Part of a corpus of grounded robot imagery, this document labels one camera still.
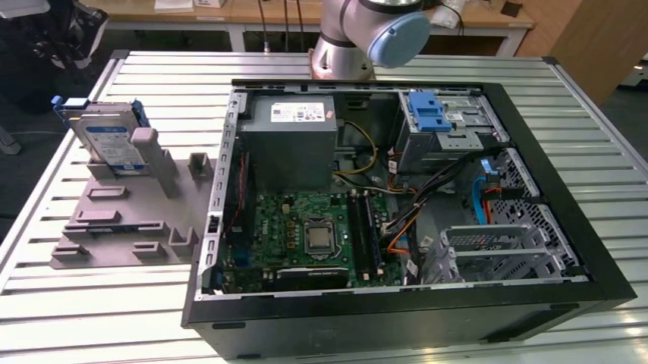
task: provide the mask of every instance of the hard drive label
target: hard drive label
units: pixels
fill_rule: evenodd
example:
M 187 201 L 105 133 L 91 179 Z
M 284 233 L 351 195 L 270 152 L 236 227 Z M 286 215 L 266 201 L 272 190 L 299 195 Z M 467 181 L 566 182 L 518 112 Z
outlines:
M 137 170 L 144 159 L 131 144 L 131 134 L 125 127 L 87 127 L 88 140 L 105 163 L 121 170 Z

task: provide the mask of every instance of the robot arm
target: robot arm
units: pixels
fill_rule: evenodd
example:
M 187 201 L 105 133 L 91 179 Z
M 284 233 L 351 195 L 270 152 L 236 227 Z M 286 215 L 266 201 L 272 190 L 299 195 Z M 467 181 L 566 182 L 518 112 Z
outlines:
M 421 0 L 326 0 L 322 33 L 311 58 L 319 79 L 365 80 L 373 63 L 406 64 L 427 41 L 431 25 Z

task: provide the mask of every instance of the slatted metal surface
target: slatted metal surface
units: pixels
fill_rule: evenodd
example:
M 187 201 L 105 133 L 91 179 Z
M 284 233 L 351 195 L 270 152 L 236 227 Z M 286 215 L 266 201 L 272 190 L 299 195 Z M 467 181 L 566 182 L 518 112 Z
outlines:
M 307 78 L 303 55 L 132 52 L 107 72 L 103 101 L 136 97 L 160 144 L 176 158 L 218 152 L 232 78 Z M 638 298 L 585 315 L 524 343 L 343 354 L 299 362 L 645 362 L 648 345 L 648 185 L 645 170 L 609 125 L 584 108 L 554 69 L 538 59 L 421 57 L 379 79 L 502 83 L 604 239 Z M 188 265 L 55 271 L 49 253 L 89 172 L 85 150 L 65 137 L 52 172 L 30 198 L 2 249 L 16 243 L 0 274 L 2 362 L 219 362 L 179 327 Z

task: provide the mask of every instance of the motherboard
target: motherboard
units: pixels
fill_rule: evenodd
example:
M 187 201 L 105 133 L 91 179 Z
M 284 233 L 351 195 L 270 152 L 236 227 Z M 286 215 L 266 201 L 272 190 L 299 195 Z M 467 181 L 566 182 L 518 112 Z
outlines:
M 378 243 L 378 227 L 387 221 L 382 193 L 259 194 L 254 221 L 252 245 L 232 251 L 236 268 L 226 277 L 236 287 L 230 291 L 282 290 L 275 286 L 286 281 L 286 289 L 320 288 L 311 286 L 314 272 L 335 288 L 399 284 L 399 261 L 382 260 Z M 358 236 L 359 230 L 375 235 Z

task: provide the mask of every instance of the blue drive bay latch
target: blue drive bay latch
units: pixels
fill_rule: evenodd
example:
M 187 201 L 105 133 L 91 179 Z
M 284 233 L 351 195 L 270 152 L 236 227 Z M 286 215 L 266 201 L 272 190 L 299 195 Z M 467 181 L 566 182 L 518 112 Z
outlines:
M 418 131 L 451 131 L 453 125 L 443 115 L 443 104 L 433 93 L 409 93 L 409 107 L 414 114 Z

